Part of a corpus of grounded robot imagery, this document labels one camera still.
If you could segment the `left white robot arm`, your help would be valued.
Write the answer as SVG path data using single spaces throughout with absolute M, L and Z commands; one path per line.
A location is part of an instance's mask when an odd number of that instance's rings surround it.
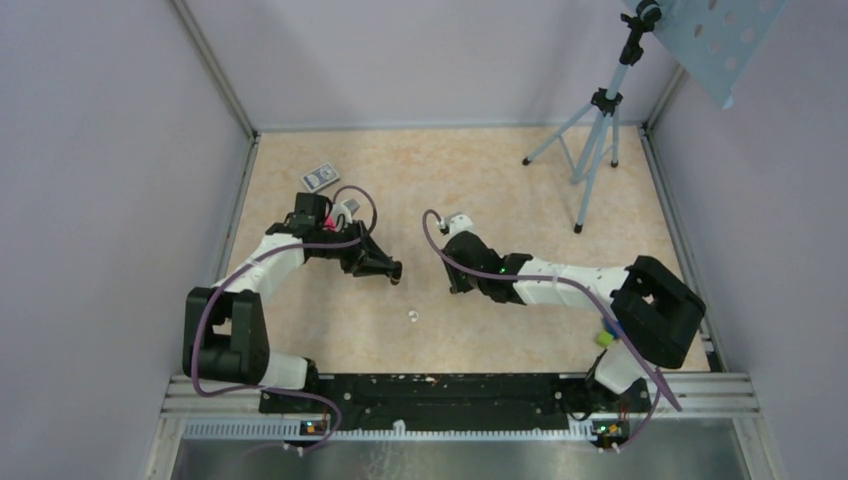
M 319 404 L 320 386 L 309 379 L 304 357 L 270 347 L 264 302 L 283 281 L 312 258 L 336 260 L 354 277 L 381 276 L 399 284 L 403 265 L 373 240 L 372 224 L 354 208 L 300 192 L 292 212 L 272 224 L 258 247 L 229 276 L 187 295 L 182 366 L 195 381 L 281 388 L 297 413 Z

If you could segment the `black charging case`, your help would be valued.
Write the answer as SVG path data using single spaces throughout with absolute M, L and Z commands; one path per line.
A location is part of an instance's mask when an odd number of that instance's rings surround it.
M 403 264 L 400 261 L 395 261 L 389 271 L 388 278 L 390 284 L 397 286 L 400 284 L 403 274 Z

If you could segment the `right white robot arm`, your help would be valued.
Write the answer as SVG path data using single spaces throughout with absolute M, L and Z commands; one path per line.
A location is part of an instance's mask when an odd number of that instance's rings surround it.
M 499 255 L 476 234 L 450 236 L 441 249 L 452 293 L 477 290 L 496 303 L 597 311 L 614 340 L 590 371 L 589 404 L 612 412 L 641 378 L 679 369 L 701 321 L 704 301 L 658 259 L 624 267 L 556 264 L 530 254 Z

